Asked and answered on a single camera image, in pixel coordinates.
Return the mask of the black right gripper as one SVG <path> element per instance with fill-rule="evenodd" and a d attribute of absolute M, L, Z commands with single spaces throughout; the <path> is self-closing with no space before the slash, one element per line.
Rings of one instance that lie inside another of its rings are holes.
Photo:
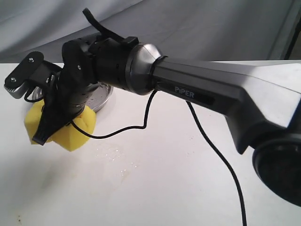
<path fill-rule="evenodd" d="M 47 63 L 55 81 L 42 99 L 41 117 L 32 141 L 44 145 L 52 135 L 70 124 L 83 112 L 101 82 L 126 88 L 127 59 L 138 43 L 137 37 L 119 41 L 98 37 L 89 44 L 79 40 L 64 43 L 63 67 Z"/>

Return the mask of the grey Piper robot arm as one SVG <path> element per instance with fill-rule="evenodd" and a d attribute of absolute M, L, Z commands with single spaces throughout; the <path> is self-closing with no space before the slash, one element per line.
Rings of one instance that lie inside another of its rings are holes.
<path fill-rule="evenodd" d="M 95 36 L 64 43 L 64 67 L 50 65 L 40 145 L 84 108 L 98 83 L 138 95 L 163 91 L 225 116 L 239 154 L 282 199 L 301 204 L 301 65 L 191 62 L 164 56 L 136 37 Z"/>

